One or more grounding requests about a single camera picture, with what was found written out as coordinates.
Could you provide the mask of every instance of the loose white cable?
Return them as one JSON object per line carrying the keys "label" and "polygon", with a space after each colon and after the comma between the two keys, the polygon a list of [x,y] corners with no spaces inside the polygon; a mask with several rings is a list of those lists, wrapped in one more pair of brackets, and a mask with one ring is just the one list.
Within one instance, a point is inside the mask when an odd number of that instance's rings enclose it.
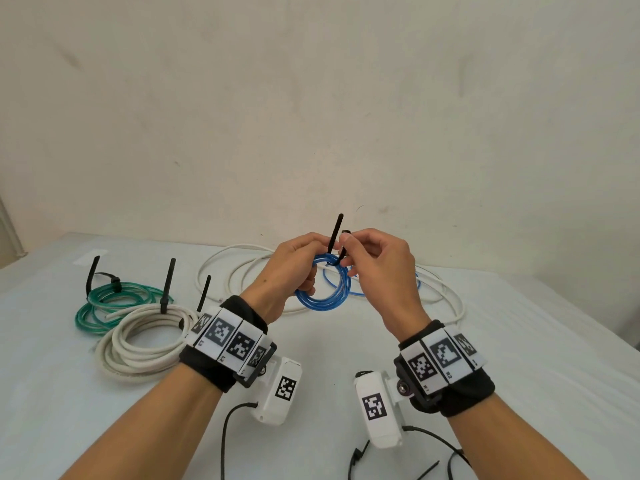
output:
{"label": "loose white cable", "polygon": [[[260,262],[263,259],[269,259],[272,254],[274,253],[274,250],[269,249],[269,248],[265,248],[263,246],[258,246],[257,244],[232,244],[231,246],[227,246],[226,248],[222,248],[219,251],[213,253],[211,256],[209,256],[206,261],[204,261],[204,263],[202,263],[202,265],[200,266],[198,273],[196,274],[196,288],[198,289],[198,291],[200,291],[200,293],[202,293],[202,291],[204,290],[204,284],[202,282],[202,275],[204,273],[205,268],[210,265],[210,263],[213,261],[213,259],[215,259],[220,253],[227,251],[229,249],[247,249],[247,250],[258,250],[258,251],[267,251],[267,254],[264,254],[262,256],[258,256],[256,258],[251,258],[251,259],[247,259],[242,261],[240,264],[238,264],[237,266],[235,266],[225,277],[224,279],[224,286],[225,286],[225,293],[226,296],[224,297],[217,297],[212,295],[212,291],[211,288],[209,288],[209,291],[207,292],[207,298],[210,298],[214,301],[217,301],[218,303],[222,303],[226,298],[228,298],[229,296],[233,295],[233,294],[240,294],[242,293],[242,291],[245,290],[244,288],[244,280],[247,276],[247,274],[249,273],[249,271],[252,270],[252,268],[254,268],[254,266],[256,266],[256,264],[258,262]],[[233,278],[233,275],[236,274],[236,272],[238,272],[238,270],[240,270],[240,268],[242,268],[243,266],[246,266],[244,272],[242,273],[242,276],[240,278],[240,290],[238,290],[236,293],[234,293],[231,290],[231,279]],[[319,266],[321,269],[319,269],[318,271],[321,272],[322,269],[326,269],[327,271],[330,271],[332,273],[337,273],[337,270],[334,268],[334,266]],[[416,273],[418,273],[418,281],[420,281],[423,285],[427,286],[428,288],[430,288],[431,290],[435,291],[438,294],[437,298],[427,298],[427,297],[420,297],[421,302],[423,303],[427,303],[427,304],[433,304],[433,303],[437,303],[441,300],[445,300],[449,306],[451,307],[451,309],[453,310],[454,313],[454,318],[453,320],[450,320],[448,322],[443,322],[444,325],[450,325],[453,323],[457,323],[460,320],[462,320],[462,318],[464,318],[465,313],[467,312],[467,306],[465,304],[465,302],[462,300],[462,298],[460,298],[460,295],[458,293],[456,293],[448,284],[446,284],[441,277],[439,277],[439,275],[437,275],[436,273],[434,273],[433,271],[430,271],[428,269],[426,269],[425,267],[423,267],[423,265],[416,265]],[[358,281],[358,277],[354,276],[352,278],[352,280],[356,280]],[[285,314],[293,314],[293,313],[300,313],[300,312],[305,312],[307,311],[308,308],[306,308],[305,306],[295,306],[292,308],[285,308],[284,312]]]}
{"label": "loose white cable", "polygon": [[[100,339],[95,358],[100,370],[121,382],[142,383],[159,379],[178,363],[178,355],[184,348],[188,331],[198,320],[196,312],[180,305],[167,306],[167,313],[160,313],[160,304],[138,305],[119,310],[105,317],[110,320],[125,315],[122,321]],[[184,320],[180,337],[163,347],[136,347],[127,339],[144,330],[158,326],[178,327]]]}

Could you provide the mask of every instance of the screw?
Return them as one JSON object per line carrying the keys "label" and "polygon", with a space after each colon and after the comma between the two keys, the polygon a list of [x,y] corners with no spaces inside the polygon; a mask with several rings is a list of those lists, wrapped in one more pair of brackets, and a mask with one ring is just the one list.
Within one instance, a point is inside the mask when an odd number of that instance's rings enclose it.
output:
{"label": "screw", "polygon": [[396,388],[398,389],[398,392],[400,393],[400,395],[409,395],[409,394],[411,394],[411,391],[409,390],[409,386],[404,381],[398,380],[398,382],[396,384]]}

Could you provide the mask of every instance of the person's left hand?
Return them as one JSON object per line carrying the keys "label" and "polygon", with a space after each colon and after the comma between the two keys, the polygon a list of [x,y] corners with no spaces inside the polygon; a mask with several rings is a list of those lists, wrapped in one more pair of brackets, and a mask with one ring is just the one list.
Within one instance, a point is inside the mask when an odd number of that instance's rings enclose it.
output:
{"label": "person's left hand", "polygon": [[288,297],[296,290],[309,295],[316,292],[317,266],[314,257],[327,252],[329,238],[310,232],[280,244],[267,266],[255,281],[242,292],[242,297],[265,322],[275,322],[284,311]]}

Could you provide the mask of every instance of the person's left arm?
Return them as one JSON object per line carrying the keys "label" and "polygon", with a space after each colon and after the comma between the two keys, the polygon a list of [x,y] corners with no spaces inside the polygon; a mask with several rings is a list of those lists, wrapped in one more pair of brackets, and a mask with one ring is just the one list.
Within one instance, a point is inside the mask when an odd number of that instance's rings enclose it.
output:
{"label": "person's left arm", "polygon": [[[329,238],[309,233],[283,242],[240,296],[267,323],[276,321],[295,290],[315,293],[316,254]],[[125,412],[60,480],[179,480],[196,451],[220,389],[180,363]]]}

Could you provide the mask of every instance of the black and white square marker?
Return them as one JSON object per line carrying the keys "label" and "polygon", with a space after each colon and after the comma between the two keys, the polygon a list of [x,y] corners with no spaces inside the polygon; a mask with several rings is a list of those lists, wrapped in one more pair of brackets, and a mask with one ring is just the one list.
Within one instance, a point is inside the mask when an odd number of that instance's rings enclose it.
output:
{"label": "black and white square marker", "polygon": [[436,360],[443,368],[450,366],[462,358],[449,338],[442,339],[434,345],[429,346],[429,350],[431,350],[431,354],[436,357]]}
{"label": "black and white square marker", "polygon": [[209,331],[205,335],[206,339],[211,340],[214,344],[224,346],[233,332],[236,329],[233,325],[225,322],[222,318],[216,319],[216,321],[209,327]]}
{"label": "black and white square marker", "polygon": [[209,320],[211,318],[211,315],[209,315],[208,313],[204,313],[201,317],[200,320],[198,320],[198,322],[196,323],[196,325],[193,326],[193,328],[191,329],[192,332],[199,334],[202,329],[204,328],[204,325],[206,325],[207,323],[209,323]]}
{"label": "black and white square marker", "polygon": [[464,335],[459,333],[457,335],[454,335],[454,337],[458,341],[460,347],[462,347],[462,350],[467,353],[467,355],[471,356],[477,353],[477,350],[473,347],[473,345],[471,345],[471,342],[469,342]]}
{"label": "black and white square marker", "polygon": [[265,349],[264,347],[260,347],[260,345],[258,345],[255,348],[255,352],[251,356],[251,359],[249,360],[249,362],[247,362],[247,365],[249,367],[254,367],[254,368],[257,367],[258,364],[260,363],[260,359],[263,357],[265,352],[267,352],[267,349]]}
{"label": "black and white square marker", "polygon": [[409,359],[408,363],[409,367],[411,367],[411,370],[420,382],[438,374],[438,371],[436,371],[436,368],[424,353]]}
{"label": "black and white square marker", "polygon": [[254,339],[250,339],[239,331],[236,333],[234,339],[231,340],[231,343],[227,347],[227,352],[240,360],[244,360],[254,345]]}
{"label": "black and white square marker", "polygon": [[280,384],[278,384],[278,389],[276,390],[276,397],[284,399],[286,401],[291,400],[291,396],[293,395],[293,389],[296,388],[296,384],[298,381],[293,379],[289,379],[288,377],[282,377],[280,379]]}
{"label": "black and white square marker", "polygon": [[380,393],[363,397],[362,403],[364,404],[364,411],[367,412],[367,419],[369,421],[384,418],[384,416],[387,415],[387,410],[385,409],[385,404],[382,402]]}

